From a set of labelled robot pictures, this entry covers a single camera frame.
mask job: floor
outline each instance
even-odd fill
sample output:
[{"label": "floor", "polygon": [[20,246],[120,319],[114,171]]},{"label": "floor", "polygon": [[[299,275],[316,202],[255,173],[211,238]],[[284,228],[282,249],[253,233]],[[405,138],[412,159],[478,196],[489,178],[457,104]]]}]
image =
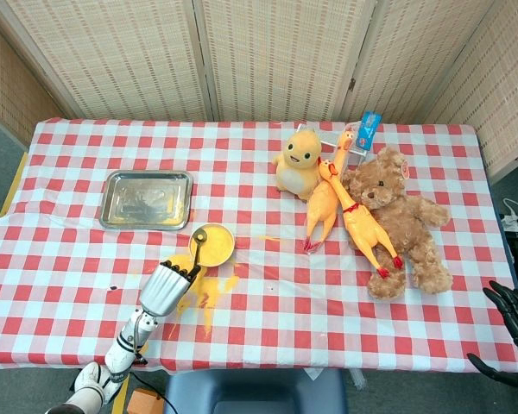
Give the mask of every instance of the floor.
[{"label": "floor", "polygon": [[[21,156],[21,149],[0,132],[0,209]],[[508,197],[518,201],[518,169],[492,191],[495,200]],[[499,204],[499,209],[506,212]],[[77,372],[50,368],[0,370],[0,414],[45,412],[69,398],[69,387]],[[358,391],[350,375],[346,375],[349,413],[518,413],[518,390],[481,374],[367,371],[364,375],[368,385],[363,391]],[[162,371],[141,376],[158,389],[167,384],[167,375]],[[128,395],[137,386],[136,380],[131,379]],[[111,405],[100,412],[110,413]]]}]

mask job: blue box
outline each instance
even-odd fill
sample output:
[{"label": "blue box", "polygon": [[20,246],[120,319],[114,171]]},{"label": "blue box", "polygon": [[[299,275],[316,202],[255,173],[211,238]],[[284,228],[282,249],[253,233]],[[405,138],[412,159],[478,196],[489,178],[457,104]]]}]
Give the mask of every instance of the blue box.
[{"label": "blue box", "polygon": [[370,151],[376,128],[378,128],[378,124],[381,120],[382,116],[380,114],[370,110],[364,113],[361,126],[359,127],[358,137],[355,141],[357,147]]}]

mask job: metal spoon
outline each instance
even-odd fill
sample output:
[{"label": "metal spoon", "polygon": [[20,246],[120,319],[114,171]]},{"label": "metal spoon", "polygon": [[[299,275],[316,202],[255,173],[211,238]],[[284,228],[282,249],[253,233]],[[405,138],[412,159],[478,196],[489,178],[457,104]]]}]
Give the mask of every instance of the metal spoon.
[{"label": "metal spoon", "polygon": [[207,233],[200,228],[194,231],[192,238],[196,242],[196,255],[193,259],[193,266],[196,267],[199,261],[199,250],[201,249],[201,245],[207,240]]}]

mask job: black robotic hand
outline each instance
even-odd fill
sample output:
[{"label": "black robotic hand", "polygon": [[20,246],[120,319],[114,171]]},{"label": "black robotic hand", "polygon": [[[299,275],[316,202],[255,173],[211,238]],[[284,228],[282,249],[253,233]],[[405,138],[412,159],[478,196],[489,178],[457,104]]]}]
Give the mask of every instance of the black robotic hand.
[{"label": "black robotic hand", "polygon": [[[504,324],[509,330],[516,347],[518,347],[518,290],[512,291],[495,281],[490,281],[490,286],[493,290],[484,287],[483,293],[501,312]],[[499,372],[485,364],[477,355],[468,354],[467,356],[480,373],[495,381],[518,388],[518,373]]]}]

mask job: rubber chicken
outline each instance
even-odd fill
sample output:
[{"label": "rubber chicken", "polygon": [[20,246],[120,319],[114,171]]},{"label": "rubber chicken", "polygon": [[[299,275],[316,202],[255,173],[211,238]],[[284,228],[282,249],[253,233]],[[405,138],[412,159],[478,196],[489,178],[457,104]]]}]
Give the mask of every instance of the rubber chicken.
[{"label": "rubber chicken", "polygon": [[281,153],[273,160],[276,165],[276,186],[307,201],[319,183],[320,139],[306,129],[290,136]]},{"label": "rubber chicken", "polygon": [[372,253],[372,248],[381,243],[391,254],[394,266],[398,269],[403,267],[403,260],[397,255],[394,247],[389,240],[388,233],[382,228],[370,211],[363,205],[355,202],[339,181],[339,172],[336,166],[329,160],[323,161],[319,165],[320,177],[330,183],[339,198],[339,202],[344,209],[344,222],[347,232],[355,242],[357,248],[366,256],[378,271],[382,278],[389,276],[388,269],[381,267],[378,260]]},{"label": "rubber chicken", "polygon": [[[344,170],[347,161],[348,150],[353,143],[354,134],[348,125],[338,138],[338,147],[334,155],[333,164],[340,172]],[[303,249],[306,253],[314,252],[332,231],[336,217],[338,216],[339,200],[336,192],[328,181],[321,180],[313,190],[313,194],[307,202],[307,237]],[[319,241],[311,243],[311,234],[319,222],[323,223],[322,235]]]}]

